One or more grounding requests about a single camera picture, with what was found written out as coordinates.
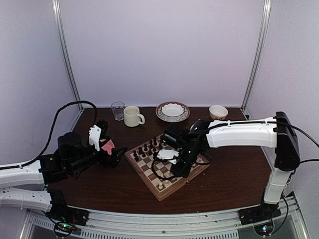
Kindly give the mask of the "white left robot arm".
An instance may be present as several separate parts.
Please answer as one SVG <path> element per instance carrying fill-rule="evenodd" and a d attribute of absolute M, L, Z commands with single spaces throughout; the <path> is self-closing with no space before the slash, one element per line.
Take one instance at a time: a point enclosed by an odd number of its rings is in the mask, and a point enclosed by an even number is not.
<path fill-rule="evenodd" d="M 58 138 L 58 149 L 42 155 L 34 162 L 6 165 L 0 168 L 1 206 L 53 212 L 61 221 L 72 216 L 63 193 L 60 191 L 30 191 L 23 185 L 54 184 L 69 177 L 79 178 L 82 172 L 96 163 L 115 168 L 127 148 L 115 148 L 112 140 L 97 139 L 88 147 L 83 146 L 81 135 L 69 132 Z"/>

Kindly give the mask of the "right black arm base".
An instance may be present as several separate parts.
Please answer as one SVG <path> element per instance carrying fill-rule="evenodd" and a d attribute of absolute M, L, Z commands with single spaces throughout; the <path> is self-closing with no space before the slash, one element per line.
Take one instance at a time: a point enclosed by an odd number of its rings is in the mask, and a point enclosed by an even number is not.
<path fill-rule="evenodd" d="M 278 205 L 260 204 L 259 206 L 238 211 L 241 225 L 254 224 L 271 220 L 281 215 Z"/>

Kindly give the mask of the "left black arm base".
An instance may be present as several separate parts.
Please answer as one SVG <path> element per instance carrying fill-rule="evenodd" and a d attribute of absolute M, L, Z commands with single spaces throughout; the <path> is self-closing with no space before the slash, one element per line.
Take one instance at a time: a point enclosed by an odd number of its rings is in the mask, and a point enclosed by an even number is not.
<path fill-rule="evenodd" d="M 77 226 L 86 226 L 89 212 L 87 210 L 67 206 L 52 206 L 51 210 L 46 212 L 46 215 L 56 221 L 63 221 Z"/>

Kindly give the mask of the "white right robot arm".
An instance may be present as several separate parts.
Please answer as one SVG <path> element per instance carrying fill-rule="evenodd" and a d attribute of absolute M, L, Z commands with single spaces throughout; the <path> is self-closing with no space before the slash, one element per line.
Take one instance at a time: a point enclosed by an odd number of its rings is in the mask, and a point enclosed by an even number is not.
<path fill-rule="evenodd" d="M 259 219 L 267 219 L 278 204 L 292 172 L 301 163 L 298 137 L 287 115 L 258 120 L 197 120 L 190 129 L 170 125 L 162 135 L 170 149 L 161 149 L 157 159 L 172 163 L 175 177 L 187 178 L 199 154 L 210 148 L 261 146 L 274 148 L 276 159 L 265 188 L 263 203 L 256 208 Z"/>

